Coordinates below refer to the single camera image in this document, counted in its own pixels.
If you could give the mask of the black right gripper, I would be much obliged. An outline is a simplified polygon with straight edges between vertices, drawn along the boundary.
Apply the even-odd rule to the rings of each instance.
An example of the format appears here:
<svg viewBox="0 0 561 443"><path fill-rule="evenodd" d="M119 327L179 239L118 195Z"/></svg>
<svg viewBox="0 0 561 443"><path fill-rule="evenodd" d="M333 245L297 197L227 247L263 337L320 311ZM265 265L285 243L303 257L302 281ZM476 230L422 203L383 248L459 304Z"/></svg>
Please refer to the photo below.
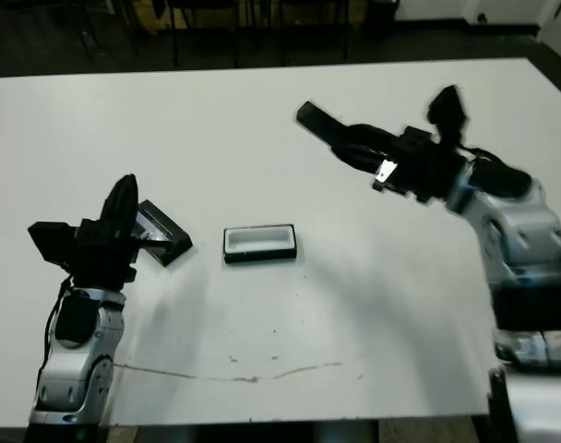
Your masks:
<svg viewBox="0 0 561 443"><path fill-rule="evenodd" d="M430 133L412 126L396 136L368 124L350 125L343 142L332 146L331 152L353 169L375 174L374 190L413 194L419 203L446 200L466 165L456 149L442 147Z"/></svg>

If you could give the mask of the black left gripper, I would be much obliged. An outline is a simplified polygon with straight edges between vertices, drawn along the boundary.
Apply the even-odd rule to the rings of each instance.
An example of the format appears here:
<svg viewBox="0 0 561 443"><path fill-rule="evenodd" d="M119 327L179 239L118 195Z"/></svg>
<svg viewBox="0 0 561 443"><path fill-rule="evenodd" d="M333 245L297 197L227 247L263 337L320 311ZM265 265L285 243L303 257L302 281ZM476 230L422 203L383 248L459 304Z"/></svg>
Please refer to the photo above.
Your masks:
<svg viewBox="0 0 561 443"><path fill-rule="evenodd" d="M132 236L137 205L137 179L127 174L105 199L100 220L81 222L72 270L77 287L122 289L135 280L137 271L131 263L137 259Z"/></svg>

